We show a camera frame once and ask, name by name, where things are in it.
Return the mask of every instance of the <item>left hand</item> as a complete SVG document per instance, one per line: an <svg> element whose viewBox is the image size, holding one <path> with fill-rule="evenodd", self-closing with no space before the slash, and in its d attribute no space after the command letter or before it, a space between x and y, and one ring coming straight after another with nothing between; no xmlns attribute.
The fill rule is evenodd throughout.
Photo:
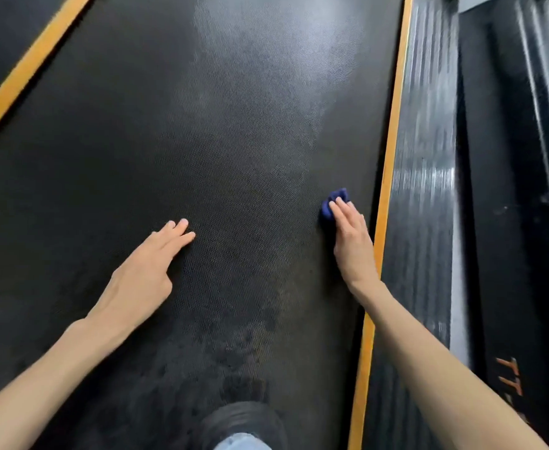
<svg viewBox="0 0 549 450"><path fill-rule="evenodd" d="M169 221L153 232L112 274L87 318L126 336L149 318L172 292L166 269L182 247L195 239L187 219Z"/></svg>

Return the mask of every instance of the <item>black shoe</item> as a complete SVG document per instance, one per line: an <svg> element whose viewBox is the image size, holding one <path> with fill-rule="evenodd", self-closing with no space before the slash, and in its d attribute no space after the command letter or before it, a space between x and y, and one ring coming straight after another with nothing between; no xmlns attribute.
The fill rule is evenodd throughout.
<svg viewBox="0 0 549 450"><path fill-rule="evenodd" d="M255 436L272 450L288 450L285 427L274 410L262 402L234 402L204 418L191 438L193 450L214 450L235 433Z"/></svg>

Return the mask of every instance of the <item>light blue jeans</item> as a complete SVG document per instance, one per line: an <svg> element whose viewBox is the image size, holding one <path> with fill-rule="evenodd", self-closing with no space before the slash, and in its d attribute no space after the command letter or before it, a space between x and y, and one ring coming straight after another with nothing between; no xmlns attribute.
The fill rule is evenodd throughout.
<svg viewBox="0 0 549 450"><path fill-rule="evenodd" d="M245 432L237 432L220 442L214 450L272 450L260 439Z"/></svg>

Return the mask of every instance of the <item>blue cloth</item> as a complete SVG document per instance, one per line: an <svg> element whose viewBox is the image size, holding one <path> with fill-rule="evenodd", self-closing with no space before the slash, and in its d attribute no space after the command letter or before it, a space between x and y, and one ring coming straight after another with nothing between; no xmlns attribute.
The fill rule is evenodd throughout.
<svg viewBox="0 0 549 450"><path fill-rule="evenodd" d="M329 194L328 198L323 201L321 208L322 217L327 221L335 220L335 217L333 216L331 208L328 206L328 203L331 200L335 200L337 197L342 198L344 202L349 202L349 195L347 194L347 189L345 188L338 189L337 191L333 191L331 194Z"/></svg>
<svg viewBox="0 0 549 450"><path fill-rule="evenodd" d="M246 432L236 432L220 442L214 450L272 450L260 439Z"/></svg>

